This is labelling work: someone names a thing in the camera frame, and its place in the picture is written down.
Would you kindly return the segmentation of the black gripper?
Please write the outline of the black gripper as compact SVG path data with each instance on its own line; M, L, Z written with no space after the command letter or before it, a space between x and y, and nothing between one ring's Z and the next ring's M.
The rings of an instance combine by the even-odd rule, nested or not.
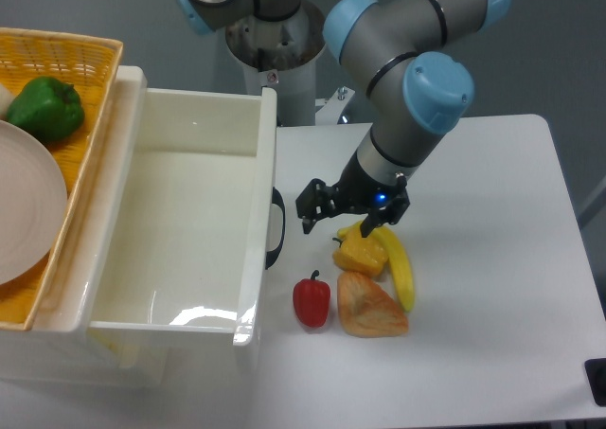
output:
M374 229L400 221L410 206L406 186L399 172L389 174L386 183L372 177L354 153L335 185L311 179L295 200L297 217L303 233L310 234L319 221L340 215L340 207L346 207L350 213L367 214L360 225L367 238Z

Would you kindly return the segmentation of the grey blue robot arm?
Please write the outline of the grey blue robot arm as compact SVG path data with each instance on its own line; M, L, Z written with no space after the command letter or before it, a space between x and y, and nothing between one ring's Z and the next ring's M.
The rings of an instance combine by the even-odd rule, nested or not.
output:
M328 13L305 0L176 0L189 25L223 30L247 87L286 102L283 122L313 117L314 64L328 51L375 106L374 121L333 185L314 179L296 199L305 232L321 220L360 214L362 233L397 223L407 181L474 98L448 43L502 19L511 0L341 0Z

